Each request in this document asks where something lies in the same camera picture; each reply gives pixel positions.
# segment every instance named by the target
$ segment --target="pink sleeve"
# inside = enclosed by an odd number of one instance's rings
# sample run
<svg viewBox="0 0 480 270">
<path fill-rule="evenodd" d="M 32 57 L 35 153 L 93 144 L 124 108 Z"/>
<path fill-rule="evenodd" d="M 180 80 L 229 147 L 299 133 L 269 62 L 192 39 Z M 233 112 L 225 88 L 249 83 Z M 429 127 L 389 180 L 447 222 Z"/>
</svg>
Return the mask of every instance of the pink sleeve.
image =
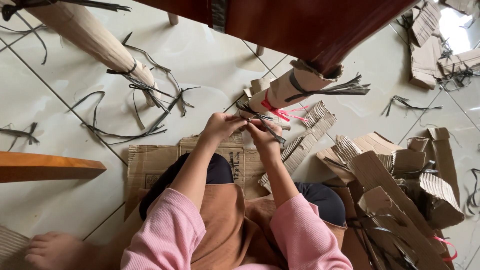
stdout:
<svg viewBox="0 0 480 270">
<path fill-rule="evenodd" d="M 275 240 L 290 270 L 352 270 L 318 208 L 298 194 L 282 204 L 270 221 Z"/>
<path fill-rule="evenodd" d="M 205 235 L 195 205 L 167 188 L 123 252 L 123 270 L 190 269 L 192 253 Z"/>
</svg>

